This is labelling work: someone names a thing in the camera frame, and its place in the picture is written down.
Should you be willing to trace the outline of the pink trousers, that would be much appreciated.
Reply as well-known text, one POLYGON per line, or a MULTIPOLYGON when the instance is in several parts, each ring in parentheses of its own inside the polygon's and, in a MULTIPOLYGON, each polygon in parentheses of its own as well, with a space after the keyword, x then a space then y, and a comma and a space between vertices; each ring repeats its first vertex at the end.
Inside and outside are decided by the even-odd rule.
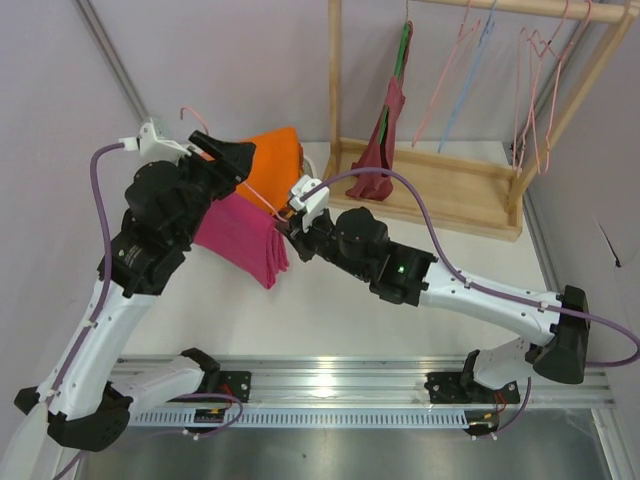
POLYGON ((236 193, 211 204, 194 244, 247 272, 267 290, 289 267, 275 219, 236 193))

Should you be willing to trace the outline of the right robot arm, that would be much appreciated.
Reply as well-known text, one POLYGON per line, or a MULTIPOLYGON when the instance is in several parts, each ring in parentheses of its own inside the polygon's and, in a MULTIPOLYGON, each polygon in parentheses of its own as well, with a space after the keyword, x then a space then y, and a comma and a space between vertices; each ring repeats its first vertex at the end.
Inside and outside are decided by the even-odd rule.
POLYGON ((497 296, 484 294, 455 277, 433 254, 392 241, 385 223, 359 207, 333 219, 286 207, 278 230, 304 262, 320 257, 363 281, 381 300, 461 313, 505 328, 516 339, 489 350, 473 350, 460 372, 436 372, 424 384, 434 404, 487 404, 503 395, 520 400, 517 380, 537 375, 559 384, 579 385, 586 367, 590 327, 561 308, 586 309, 583 290, 561 294, 528 292, 496 284, 497 296))

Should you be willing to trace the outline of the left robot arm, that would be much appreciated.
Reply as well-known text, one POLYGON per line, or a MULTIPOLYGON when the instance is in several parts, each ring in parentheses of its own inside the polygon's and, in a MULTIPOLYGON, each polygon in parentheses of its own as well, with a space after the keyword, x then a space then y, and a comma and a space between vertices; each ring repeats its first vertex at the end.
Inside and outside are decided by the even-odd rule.
POLYGON ((176 159, 159 155, 143 165, 125 191, 121 230, 109 232, 97 164, 116 150, 141 151, 141 137, 98 149, 90 178, 104 242, 93 295, 62 358, 39 385, 14 400, 62 447, 99 452, 129 421, 184 395, 215 393, 220 365, 197 348, 130 382, 112 382, 111 370, 136 326, 185 260, 210 206, 235 192, 249 176, 256 146, 226 142, 201 131, 176 159))

